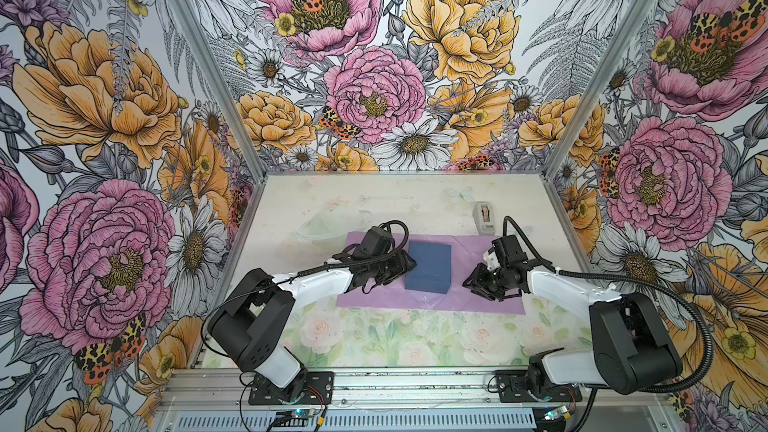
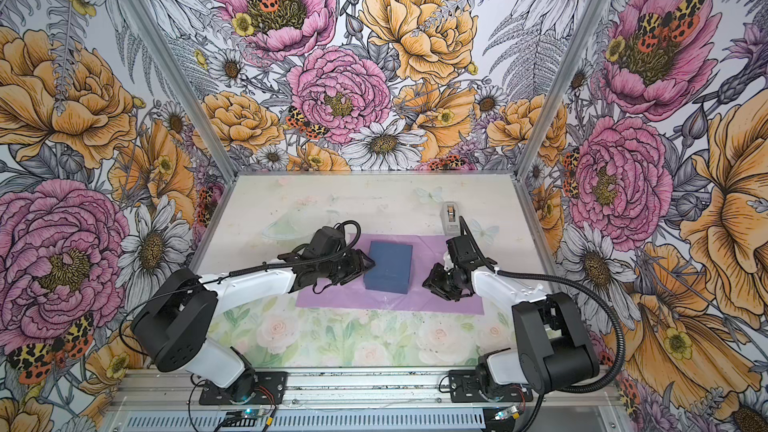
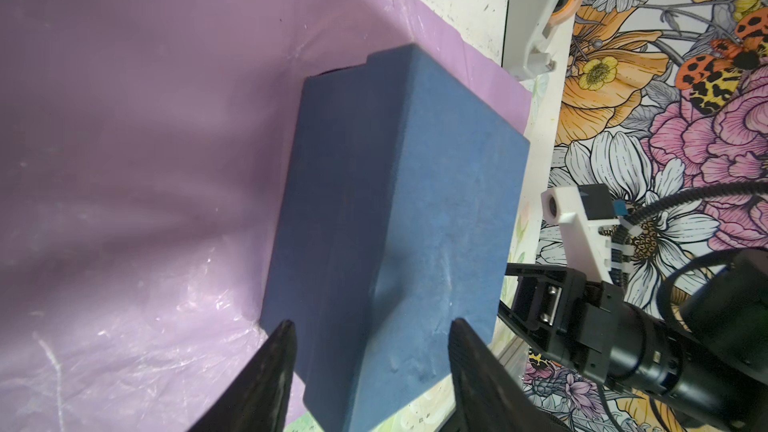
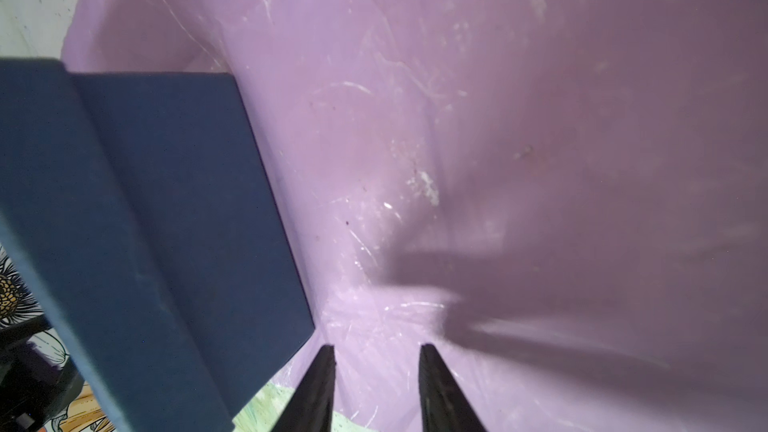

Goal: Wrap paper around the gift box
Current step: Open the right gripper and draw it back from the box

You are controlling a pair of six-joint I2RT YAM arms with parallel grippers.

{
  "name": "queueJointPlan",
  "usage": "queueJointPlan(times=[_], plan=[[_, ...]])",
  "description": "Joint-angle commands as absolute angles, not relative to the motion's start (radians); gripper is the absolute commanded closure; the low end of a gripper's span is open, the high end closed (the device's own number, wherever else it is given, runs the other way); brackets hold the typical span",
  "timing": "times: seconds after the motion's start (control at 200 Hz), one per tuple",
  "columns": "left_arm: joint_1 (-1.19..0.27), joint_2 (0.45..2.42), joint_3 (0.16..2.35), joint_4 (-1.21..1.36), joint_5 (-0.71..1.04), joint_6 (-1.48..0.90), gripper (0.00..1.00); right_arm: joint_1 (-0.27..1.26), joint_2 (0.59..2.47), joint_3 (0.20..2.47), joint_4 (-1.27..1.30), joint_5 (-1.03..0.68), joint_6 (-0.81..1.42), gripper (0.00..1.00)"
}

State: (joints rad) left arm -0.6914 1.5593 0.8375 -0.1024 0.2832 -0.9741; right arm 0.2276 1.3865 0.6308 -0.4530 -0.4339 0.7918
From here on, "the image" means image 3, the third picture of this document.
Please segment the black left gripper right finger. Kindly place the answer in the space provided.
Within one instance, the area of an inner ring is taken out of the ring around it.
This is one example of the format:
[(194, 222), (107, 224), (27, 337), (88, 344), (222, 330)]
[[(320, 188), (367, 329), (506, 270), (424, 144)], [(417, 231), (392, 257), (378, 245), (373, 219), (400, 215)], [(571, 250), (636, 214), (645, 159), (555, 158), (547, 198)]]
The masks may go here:
[(449, 431), (548, 431), (550, 420), (525, 396), (467, 321), (452, 322), (448, 355), (455, 410)]

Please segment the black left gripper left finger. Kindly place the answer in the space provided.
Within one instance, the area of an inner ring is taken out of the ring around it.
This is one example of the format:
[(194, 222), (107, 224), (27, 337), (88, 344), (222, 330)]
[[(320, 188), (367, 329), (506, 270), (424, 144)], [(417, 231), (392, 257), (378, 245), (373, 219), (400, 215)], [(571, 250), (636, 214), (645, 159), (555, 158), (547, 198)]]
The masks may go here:
[(295, 324), (284, 320), (190, 431), (282, 431), (296, 356)]

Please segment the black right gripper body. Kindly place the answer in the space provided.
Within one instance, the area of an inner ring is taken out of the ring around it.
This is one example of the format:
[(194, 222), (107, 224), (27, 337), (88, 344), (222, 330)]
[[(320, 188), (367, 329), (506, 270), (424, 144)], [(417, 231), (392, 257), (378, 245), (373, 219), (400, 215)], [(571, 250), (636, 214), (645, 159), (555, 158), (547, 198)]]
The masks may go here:
[(499, 318), (535, 352), (590, 380), (636, 379), (637, 318), (610, 277), (611, 240), (600, 232), (619, 222), (608, 187), (555, 187), (541, 199), (566, 263), (508, 264), (517, 289)]

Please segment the blue gift box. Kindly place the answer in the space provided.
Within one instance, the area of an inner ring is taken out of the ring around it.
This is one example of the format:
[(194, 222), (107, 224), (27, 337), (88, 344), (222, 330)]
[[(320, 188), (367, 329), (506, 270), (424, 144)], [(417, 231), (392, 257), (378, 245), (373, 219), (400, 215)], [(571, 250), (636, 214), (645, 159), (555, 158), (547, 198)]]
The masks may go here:
[(295, 324), (323, 430), (370, 431), (443, 380), (453, 320), (491, 340), (528, 153), (415, 45), (306, 79), (260, 324)]

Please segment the purple wrapping paper sheet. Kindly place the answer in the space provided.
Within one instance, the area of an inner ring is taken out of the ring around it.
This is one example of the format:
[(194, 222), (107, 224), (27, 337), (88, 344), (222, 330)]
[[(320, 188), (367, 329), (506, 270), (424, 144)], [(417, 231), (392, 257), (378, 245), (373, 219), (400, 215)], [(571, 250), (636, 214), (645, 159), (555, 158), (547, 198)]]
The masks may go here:
[(183, 431), (253, 356), (304, 79), (416, 43), (529, 92), (421, 0), (1, 0), (1, 427)]

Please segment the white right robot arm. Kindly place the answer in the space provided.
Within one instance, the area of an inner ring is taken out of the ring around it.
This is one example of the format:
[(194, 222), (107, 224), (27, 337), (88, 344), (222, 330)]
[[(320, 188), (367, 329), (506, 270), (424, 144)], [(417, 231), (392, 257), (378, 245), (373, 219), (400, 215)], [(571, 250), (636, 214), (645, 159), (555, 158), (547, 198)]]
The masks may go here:
[(724, 431), (767, 427), (767, 252), (732, 248), (687, 259), (663, 279), (649, 314), (629, 301), (632, 240), (682, 205), (757, 196), (762, 181), (677, 192), (619, 213), (604, 184), (542, 196), (566, 264), (511, 264), (518, 280), (501, 321), (544, 358), (616, 391), (638, 391)]

